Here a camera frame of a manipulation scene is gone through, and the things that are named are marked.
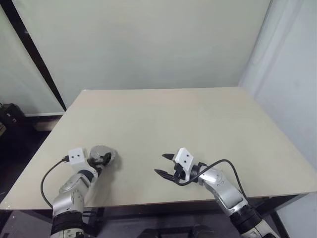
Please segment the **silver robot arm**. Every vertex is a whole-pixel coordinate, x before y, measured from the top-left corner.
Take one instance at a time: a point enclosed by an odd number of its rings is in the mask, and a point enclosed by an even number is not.
[[[203,163],[194,165],[194,157],[186,148],[179,149],[175,154],[163,154],[162,156],[175,163],[175,173],[170,175],[162,170],[155,171],[164,179],[178,185],[190,183],[190,180],[204,171],[193,182],[204,186],[214,195],[216,202],[230,218],[242,238],[279,238],[248,203],[245,196],[227,180],[223,172],[216,168],[206,170],[207,166]]]
[[[106,146],[95,146],[88,159],[82,148],[68,152],[74,174],[59,190],[53,201],[51,238],[83,238],[82,220],[84,200],[91,184],[95,183],[103,168],[115,157],[115,151]]]

